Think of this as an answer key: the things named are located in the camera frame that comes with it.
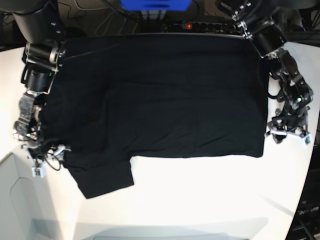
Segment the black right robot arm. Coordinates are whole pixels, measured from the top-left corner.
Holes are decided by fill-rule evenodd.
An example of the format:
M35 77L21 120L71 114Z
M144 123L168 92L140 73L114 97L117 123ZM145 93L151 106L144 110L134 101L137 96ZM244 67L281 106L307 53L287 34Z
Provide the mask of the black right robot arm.
M55 0L31 0L23 9L12 12L14 20L26 39L25 67L21 83L26 90L19 100L19 117L14 123L13 135L23 142L28 159L32 160L32 174L45 176L48 160L63 160L64 145L55 139L46 140L40 114L46 105L54 79L59 71L59 60L65 54L63 40L65 27Z

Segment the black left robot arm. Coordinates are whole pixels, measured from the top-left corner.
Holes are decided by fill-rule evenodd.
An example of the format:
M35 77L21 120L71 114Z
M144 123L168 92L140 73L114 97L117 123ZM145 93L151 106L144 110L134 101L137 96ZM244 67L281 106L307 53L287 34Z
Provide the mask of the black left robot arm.
M288 136L299 138L304 146L311 144L313 137L308 130L308 105L314 93L299 72L295 59L284 49L287 40L272 15L283 8L307 9L316 3L315 0L231 1L232 19L260 57L270 61L270 76L278 81L280 87L278 94L269 95L269 98L284 105L267 123L269 130L265 134L272 136L277 144Z

